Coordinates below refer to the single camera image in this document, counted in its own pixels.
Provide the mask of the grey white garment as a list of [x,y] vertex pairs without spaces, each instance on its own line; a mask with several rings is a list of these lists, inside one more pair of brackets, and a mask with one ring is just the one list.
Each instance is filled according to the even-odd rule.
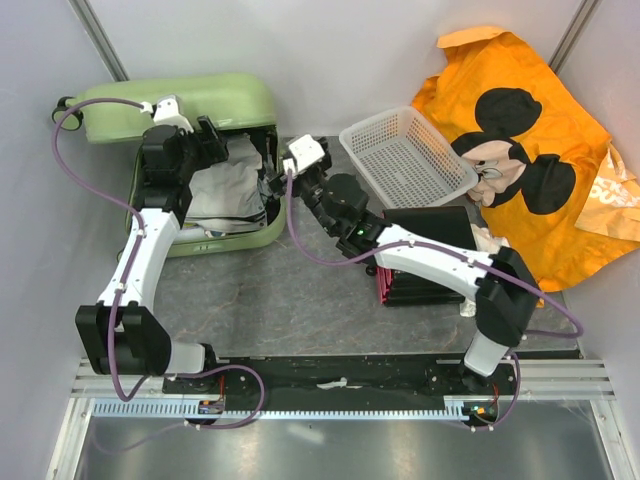
[[259,191],[262,157],[247,136],[230,139],[227,149],[226,161],[194,173],[185,221],[224,233],[258,230],[266,222]]

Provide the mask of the green hard-shell suitcase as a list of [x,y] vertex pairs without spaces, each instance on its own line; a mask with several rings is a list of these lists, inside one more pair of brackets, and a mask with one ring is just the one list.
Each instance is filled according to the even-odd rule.
[[51,118],[91,143],[137,142],[126,225],[172,212],[171,257],[262,248],[284,229],[267,187],[280,168],[274,98],[252,74],[102,84],[61,97]]

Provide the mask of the white perforated plastic basket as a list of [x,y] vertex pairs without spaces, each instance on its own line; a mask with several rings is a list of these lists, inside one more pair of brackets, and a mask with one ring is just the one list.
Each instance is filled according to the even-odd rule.
[[387,208],[442,206],[478,182],[471,164],[410,106],[357,122],[340,133],[339,141]]

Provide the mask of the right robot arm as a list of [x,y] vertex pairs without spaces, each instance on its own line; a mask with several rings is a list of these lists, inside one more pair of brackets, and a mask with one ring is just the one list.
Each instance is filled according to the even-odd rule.
[[368,210],[369,197],[355,176],[326,170],[321,152],[303,162],[292,156],[268,178],[277,197],[300,198],[325,233],[336,239],[343,264],[364,263],[442,285],[476,304],[476,332],[458,381],[467,392],[483,392],[507,353],[519,345],[539,294],[520,255],[510,247],[496,253],[454,247],[420,236]]

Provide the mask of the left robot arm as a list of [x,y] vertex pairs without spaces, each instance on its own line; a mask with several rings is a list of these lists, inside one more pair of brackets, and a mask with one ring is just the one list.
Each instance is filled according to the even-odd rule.
[[207,361],[211,346],[173,340],[153,314],[160,273],[192,200],[194,173],[228,158],[225,141],[206,116],[194,131],[176,124],[144,132],[131,231],[111,281],[75,323],[93,371],[109,375],[184,375],[198,393],[219,382]]

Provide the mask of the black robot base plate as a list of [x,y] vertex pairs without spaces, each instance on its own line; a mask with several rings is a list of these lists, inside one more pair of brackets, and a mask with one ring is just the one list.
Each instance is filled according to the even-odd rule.
[[515,392],[508,363],[483,379],[463,368],[460,355],[234,357],[265,386],[261,407],[329,409],[439,408],[447,396],[504,399]]

